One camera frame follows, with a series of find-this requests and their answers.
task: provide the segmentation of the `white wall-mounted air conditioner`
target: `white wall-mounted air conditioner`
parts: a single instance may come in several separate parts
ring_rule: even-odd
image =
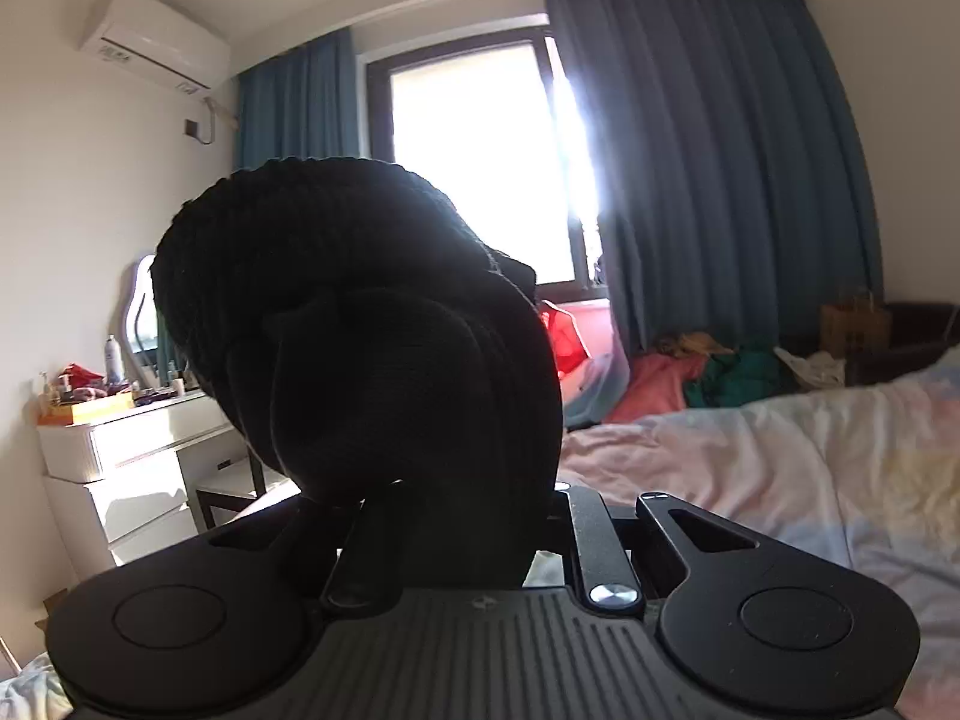
[[[206,97],[229,76],[230,47],[158,0],[102,0],[80,50],[184,95]]]

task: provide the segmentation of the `white vanity desk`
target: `white vanity desk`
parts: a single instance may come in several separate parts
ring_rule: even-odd
[[[80,580],[203,530],[194,485],[248,451],[201,392],[38,429],[50,506]]]

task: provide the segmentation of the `window frame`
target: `window frame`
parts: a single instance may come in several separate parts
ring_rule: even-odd
[[[536,296],[553,303],[575,303],[582,300],[606,298],[607,288],[595,284],[587,268],[587,247],[584,243],[584,228],[570,196],[569,165],[560,147],[557,128],[557,108],[554,100],[553,68],[546,49],[550,36],[546,26],[527,26],[486,32],[458,40],[426,46],[409,52],[387,56],[367,64],[367,121],[370,137],[370,153],[373,159],[395,161],[394,151],[394,101],[392,100],[391,76],[398,71],[433,64],[444,59],[501,49],[501,47],[528,44],[533,47],[536,67],[546,91],[550,119],[553,122],[554,145],[560,159],[563,174],[563,190],[566,200],[566,231],[570,245],[570,260],[573,262],[572,281],[558,281],[536,285]]]

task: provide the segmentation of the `black mechanical device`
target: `black mechanical device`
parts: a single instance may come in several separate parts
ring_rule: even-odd
[[[74,590],[47,643],[94,718],[895,718],[919,646],[886,586],[663,493],[558,483],[565,584],[395,580],[403,485],[292,498]]]

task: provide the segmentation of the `green clothing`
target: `green clothing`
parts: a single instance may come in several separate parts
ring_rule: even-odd
[[[683,384],[683,398],[692,409],[736,408],[795,391],[789,369],[769,347],[758,346],[710,356],[703,375]]]

